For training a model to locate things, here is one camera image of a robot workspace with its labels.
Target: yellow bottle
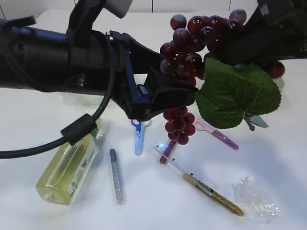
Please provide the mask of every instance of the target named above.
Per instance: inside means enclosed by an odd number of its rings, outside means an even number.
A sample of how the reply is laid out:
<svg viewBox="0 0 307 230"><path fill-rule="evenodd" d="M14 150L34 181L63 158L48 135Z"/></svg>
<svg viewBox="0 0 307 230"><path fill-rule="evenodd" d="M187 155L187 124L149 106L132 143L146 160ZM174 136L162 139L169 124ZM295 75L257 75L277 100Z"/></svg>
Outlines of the yellow bottle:
<svg viewBox="0 0 307 230"><path fill-rule="evenodd" d="M45 201L60 205L72 202L97 153L97 135L98 130L94 130L75 145L60 147L36 183L36 190Z"/></svg>

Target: blue scissors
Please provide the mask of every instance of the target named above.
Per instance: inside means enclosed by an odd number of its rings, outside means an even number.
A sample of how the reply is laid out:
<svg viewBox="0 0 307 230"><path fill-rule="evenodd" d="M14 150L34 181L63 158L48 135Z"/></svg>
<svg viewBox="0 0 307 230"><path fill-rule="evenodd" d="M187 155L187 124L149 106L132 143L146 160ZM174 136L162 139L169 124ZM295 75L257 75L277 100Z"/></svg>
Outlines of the blue scissors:
<svg viewBox="0 0 307 230"><path fill-rule="evenodd" d="M147 123L139 122L138 124L134 123L131 120L131 124L136 127L136 138L135 138L135 154L140 156L143 151L143 143L144 143L144 136L145 136L145 129L152 125L152 121L150 120Z"/></svg>

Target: green grape leaf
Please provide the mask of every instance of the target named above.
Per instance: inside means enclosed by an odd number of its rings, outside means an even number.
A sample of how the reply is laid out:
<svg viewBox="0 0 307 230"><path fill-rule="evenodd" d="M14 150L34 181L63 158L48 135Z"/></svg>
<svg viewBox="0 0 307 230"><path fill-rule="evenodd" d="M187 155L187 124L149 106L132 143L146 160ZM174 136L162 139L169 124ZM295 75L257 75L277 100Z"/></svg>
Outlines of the green grape leaf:
<svg viewBox="0 0 307 230"><path fill-rule="evenodd" d="M236 127L245 113L268 114L281 102L278 87L257 65L236 69L211 58L206 60L206 82L195 97L203 119L216 128Z"/></svg>

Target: bottle label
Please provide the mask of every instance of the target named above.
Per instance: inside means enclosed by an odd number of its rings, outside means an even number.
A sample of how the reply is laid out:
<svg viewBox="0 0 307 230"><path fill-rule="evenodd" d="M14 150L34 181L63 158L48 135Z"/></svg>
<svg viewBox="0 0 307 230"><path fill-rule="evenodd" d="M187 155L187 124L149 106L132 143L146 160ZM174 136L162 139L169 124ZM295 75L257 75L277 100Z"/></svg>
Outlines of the bottle label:
<svg viewBox="0 0 307 230"><path fill-rule="evenodd" d="M92 134L94 139L97 137L98 133L99 133L98 128L95 128L94 130L91 131L91 134Z"/></svg>
<svg viewBox="0 0 307 230"><path fill-rule="evenodd" d="M87 167L91 165L91 161L93 159L94 154L95 154L95 145L93 149L90 149L89 151L85 153L85 155L83 156L80 162L80 165L78 166L76 170L76 173L72 177L71 183L69 184L67 188L67 191L69 192L71 196L73 196L76 193L77 188L85 175Z"/></svg>

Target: pen cap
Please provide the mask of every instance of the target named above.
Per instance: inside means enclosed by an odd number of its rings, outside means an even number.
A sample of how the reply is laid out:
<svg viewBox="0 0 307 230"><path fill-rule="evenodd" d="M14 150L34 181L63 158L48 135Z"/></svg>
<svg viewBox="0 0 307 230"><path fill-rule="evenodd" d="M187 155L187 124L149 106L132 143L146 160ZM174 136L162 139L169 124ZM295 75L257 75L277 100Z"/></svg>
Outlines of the pen cap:
<svg viewBox="0 0 307 230"><path fill-rule="evenodd" d="M117 161L115 149L110 150L111 161Z"/></svg>

